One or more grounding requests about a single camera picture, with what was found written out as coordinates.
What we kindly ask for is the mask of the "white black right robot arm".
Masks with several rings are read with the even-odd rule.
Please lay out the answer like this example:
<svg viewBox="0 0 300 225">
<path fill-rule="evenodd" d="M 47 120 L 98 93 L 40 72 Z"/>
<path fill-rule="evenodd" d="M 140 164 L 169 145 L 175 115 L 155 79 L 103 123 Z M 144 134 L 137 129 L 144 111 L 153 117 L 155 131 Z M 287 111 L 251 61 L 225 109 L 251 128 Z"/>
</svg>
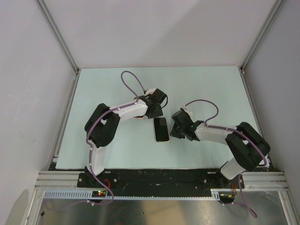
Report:
<svg viewBox="0 0 300 225">
<path fill-rule="evenodd" d="M 222 127 L 209 125 L 204 121 L 192 121 L 186 110 L 180 109 L 172 115 L 174 121 L 170 136 L 190 141 L 211 141 L 227 145 L 233 158 L 227 161 L 217 175 L 217 184 L 227 188 L 233 179 L 244 171 L 253 171 L 266 166 L 269 144 L 247 122 L 237 126 Z"/>
</svg>

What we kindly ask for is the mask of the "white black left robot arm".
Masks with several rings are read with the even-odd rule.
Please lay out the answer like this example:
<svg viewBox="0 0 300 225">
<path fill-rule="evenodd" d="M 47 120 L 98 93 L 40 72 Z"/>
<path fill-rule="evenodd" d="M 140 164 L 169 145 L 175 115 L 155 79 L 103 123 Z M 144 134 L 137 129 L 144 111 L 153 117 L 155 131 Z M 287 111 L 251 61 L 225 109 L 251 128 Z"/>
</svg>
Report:
<svg viewBox="0 0 300 225">
<path fill-rule="evenodd" d="M 88 182 L 99 187 L 104 182 L 101 173 L 105 168 L 106 147 L 113 141 L 120 123 L 132 118 L 154 119 L 163 116 L 164 101 L 168 96 L 158 88 L 149 88 L 144 94 L 137 96 L 130 103 L 109 107 L 104 103 L 99 104 L 84 130 L 86 131 L 86 143 L 90 146 L 89 162 L 87 169 L 90 172 Z"/>
</svg>

